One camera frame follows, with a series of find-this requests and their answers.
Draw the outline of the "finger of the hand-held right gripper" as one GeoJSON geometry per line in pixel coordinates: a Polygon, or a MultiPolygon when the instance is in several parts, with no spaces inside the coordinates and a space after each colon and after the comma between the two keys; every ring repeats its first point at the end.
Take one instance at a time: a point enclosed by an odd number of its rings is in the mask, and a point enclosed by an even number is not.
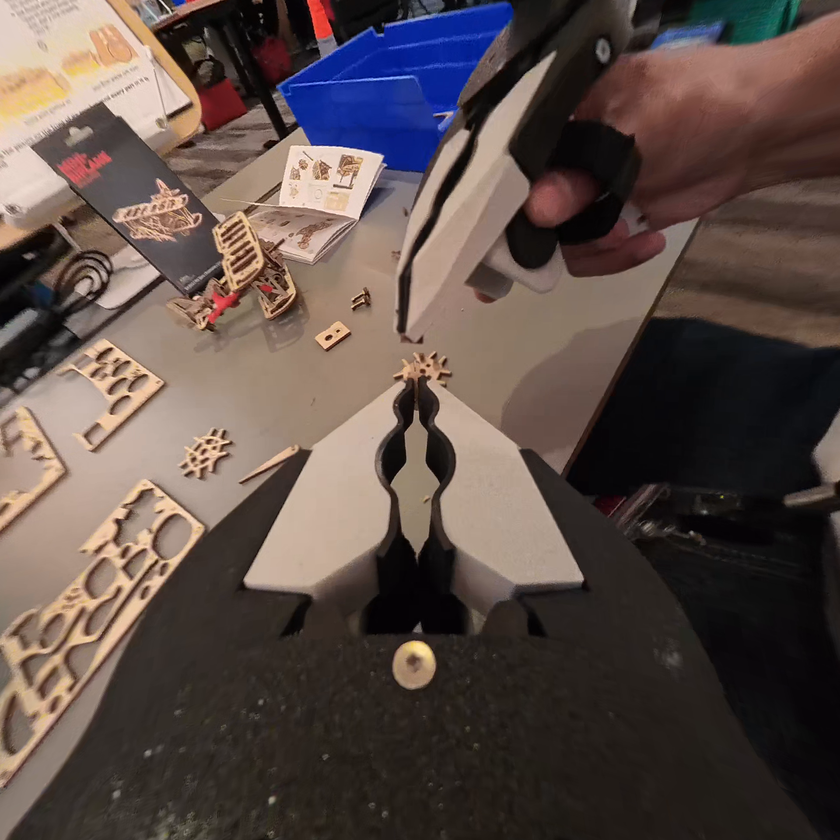
{"type": "MultiPolygon", "coordinates": [[[[528,70],[471,130],[475,146],[459,183],[465,206],[455,216],[457,226],[445,229],[447,233],[465,234],[467,239],[455,253],[452,276],[437,299],[441,304],[437,315],[456,288],[466,284],[529,194],[529,179],[512,158],[509,146],[555,57],[553,51],[528,70]]],[[[424,336],[426,331],[397,332],[399,336],[401,333],[414,337],[424,336]]]]}
{"type": "Polygon", "coordinates": [[[395,270],[394,329],[425,332],[437,317],[438,297],[452,276],[455,253],[467,234],[446,232],[455,228],[463,209],[459,183],[469,164],[475,142],[462,114],[450,121],[433,160],[416,193],[395,270]]]}

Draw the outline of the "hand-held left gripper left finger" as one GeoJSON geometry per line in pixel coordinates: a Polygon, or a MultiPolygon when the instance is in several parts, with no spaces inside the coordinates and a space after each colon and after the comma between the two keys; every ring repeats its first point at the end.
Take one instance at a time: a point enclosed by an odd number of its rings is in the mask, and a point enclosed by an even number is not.
{"type": "Polygon", "coordinates": [[[308,452],[244,578],[249,590],[306,595],[370,633],[421,621],[417,559],[392,482],[406,463],[415,393],[395,384],[308,452]]]}

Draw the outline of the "wooden gear part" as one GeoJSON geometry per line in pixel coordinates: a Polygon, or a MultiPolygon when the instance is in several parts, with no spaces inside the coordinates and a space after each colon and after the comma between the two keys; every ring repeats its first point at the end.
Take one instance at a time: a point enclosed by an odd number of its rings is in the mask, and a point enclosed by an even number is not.
{"type": "Polygon", "coordinates": [[[414,352],[410,360],[402,359],[402,367],[392,375],[395,381],[410,382],[415,391],[418,389],[421,380],[437,382],[443,387],[448,384],[448,378],[452,375],[446,366],[446,357],[438,358],[436,351],[426,354],[414,352]]]}

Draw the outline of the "grey desk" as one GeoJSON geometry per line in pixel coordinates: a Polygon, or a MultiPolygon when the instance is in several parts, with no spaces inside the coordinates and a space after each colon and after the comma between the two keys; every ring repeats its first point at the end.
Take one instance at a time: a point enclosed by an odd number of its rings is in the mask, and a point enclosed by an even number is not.
{"type": "MultiPolygon", "coordinates": [[[[391,251],[403,243],[404,209],[421,175],[387,170],[381,191],[331,255],[290,270],[302,302],[266,322],[250,301],[216,332],[177,325],[160,284],[103,326],[109,340],[164,381],[157,395],[94,453],[74,438],[104,400],[78,374],[52,371],[14,405],[28,408],[67,473],[2,533],[2,628],[51,602],[88,564],[80,546],[138,480],[153,481],[211,529],[267,476],[238,481],[289,445],[310,447],[393,383],[413,347],[393,332],[391,251]],[[363,287],[371,306],[352,311],[363,287]],[[352,332],[330,351],[315,336],[336,321],[352,332]],[[178,469],[185,447],[212,427],[226,430],[230,455],[205,480],[178,469]]],[[[450,389],[520,446],[561,471],[588,433],[615,373],[649,318],[694,230],[667,232],[660,257],[625,274],[564,278],[551,293],[515,287],[480,303],[471,289],[452,297],[422,350],[448,358],[450,389]]]]}

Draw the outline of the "wooden stick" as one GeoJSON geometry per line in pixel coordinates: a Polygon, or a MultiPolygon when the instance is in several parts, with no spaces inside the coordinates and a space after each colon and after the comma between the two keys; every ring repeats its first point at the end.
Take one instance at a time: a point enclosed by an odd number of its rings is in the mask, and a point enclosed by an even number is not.
{"type": "Polygon", "coordinates": [[[248,472],[248,474],[238,481],[239,485],[244,485],[259,476],[263,476],[270,470],[283,465],[298,452],[300,452],[300,446],[298,444],[293,444],[284,448],[278,454],[271,456],[263,464],[248,472]]]}

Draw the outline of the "blue plastic bin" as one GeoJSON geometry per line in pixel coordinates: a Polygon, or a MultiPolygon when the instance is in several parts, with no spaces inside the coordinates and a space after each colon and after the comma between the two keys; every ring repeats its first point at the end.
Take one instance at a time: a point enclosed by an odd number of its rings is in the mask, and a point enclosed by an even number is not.
{"type": "Polygon", "coordinates": [[[280,92],[310,144],[375,152],[394,170],[422,173],[511,16],[509,3],[490,3],[368,28],[280,92]]]}

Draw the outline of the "instruction booklet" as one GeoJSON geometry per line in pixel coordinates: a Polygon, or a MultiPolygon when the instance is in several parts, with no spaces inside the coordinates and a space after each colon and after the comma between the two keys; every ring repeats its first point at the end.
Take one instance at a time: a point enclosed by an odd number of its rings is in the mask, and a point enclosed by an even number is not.
{"type": "Polygon", "coordinates": [[[312,265],[356,225],[386,168],[367,150],[292,145],[276,191],[265,202],[229,199],[258,237],[285,260],[312,265]]]}

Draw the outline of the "large wooden part sheet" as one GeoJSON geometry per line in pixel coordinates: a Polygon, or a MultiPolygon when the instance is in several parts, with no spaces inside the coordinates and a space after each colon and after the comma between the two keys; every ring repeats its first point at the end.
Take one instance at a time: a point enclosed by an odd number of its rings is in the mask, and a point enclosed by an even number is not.
{"type": "Polygon", "coordinates": [[[1,785],[8,787],[205,533],[142,479],[80,546],[89,563],[2,632],[1,785]]]}

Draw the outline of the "clear badge holder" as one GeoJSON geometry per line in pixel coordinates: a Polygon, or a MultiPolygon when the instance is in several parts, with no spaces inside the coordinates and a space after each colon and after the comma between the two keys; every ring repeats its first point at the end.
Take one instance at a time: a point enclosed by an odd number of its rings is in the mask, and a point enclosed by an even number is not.
{"type": "Polygon", "coordinates": [[[654,483],[590,501],[635,543],[680,539],[759,547],[795,529],[779,501],[730,491],[654,483]]]}

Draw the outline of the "orange traffic cone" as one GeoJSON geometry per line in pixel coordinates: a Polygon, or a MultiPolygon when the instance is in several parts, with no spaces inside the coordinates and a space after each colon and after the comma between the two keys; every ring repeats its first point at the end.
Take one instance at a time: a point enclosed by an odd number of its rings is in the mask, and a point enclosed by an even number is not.
{"type": "Polygon", "coordinates": [[[307,4],[318,52],[323,59],[338,48],[329,15],[329,2],[307,1],[307,4]]]}

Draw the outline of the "red bag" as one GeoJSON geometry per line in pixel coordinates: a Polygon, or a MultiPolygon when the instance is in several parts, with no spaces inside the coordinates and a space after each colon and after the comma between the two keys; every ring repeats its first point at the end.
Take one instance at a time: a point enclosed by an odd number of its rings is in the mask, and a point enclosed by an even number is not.
{"type": "Polygon", "coordinates": [[[230,79],[224,78],[197,90],[202,110],[202,126],[206,133],[246,115],[248,108],[230,79]]]}

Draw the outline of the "notched wooden part sheet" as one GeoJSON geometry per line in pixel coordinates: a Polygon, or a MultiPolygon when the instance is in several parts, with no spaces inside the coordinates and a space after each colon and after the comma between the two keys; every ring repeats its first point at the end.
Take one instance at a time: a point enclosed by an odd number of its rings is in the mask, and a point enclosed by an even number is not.
{"type": "Polygon", "coordinates": [[[2,418],[1,450],[3,531],[64,478],[67,468],[26,407],[2,418]]]}

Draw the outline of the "person's white t-shirt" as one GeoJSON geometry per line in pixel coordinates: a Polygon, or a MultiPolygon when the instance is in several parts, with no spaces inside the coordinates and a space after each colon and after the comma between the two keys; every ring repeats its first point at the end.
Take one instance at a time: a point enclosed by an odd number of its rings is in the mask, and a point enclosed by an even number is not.
{"type": "Polygon", "coordinates": [[[826,430],[814,449],[813,461],[823,484],[839,481],[839,417],[826,430]]]}

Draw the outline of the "black model kit box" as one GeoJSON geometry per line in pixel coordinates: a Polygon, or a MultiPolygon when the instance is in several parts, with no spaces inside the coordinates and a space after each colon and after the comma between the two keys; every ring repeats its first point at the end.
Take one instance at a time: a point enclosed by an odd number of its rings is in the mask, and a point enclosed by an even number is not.
{"type": "Polygon", "coordinates": [[[80,112],[32,150],[180,294],[195,295],[222,276],[216,216],[106,104],[80,112]]]}

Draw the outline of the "wooden instruction board stand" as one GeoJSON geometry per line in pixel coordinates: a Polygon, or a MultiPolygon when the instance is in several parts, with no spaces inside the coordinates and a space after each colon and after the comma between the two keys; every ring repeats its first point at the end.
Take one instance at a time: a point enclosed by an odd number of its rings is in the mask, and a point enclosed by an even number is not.
{"type": "Polygon", "coordinates": [[[2,250],[81,204],[30,147],[98,103],[159,155],[202,120],[193,84],[128,2],[2,1],[2,250]]]}

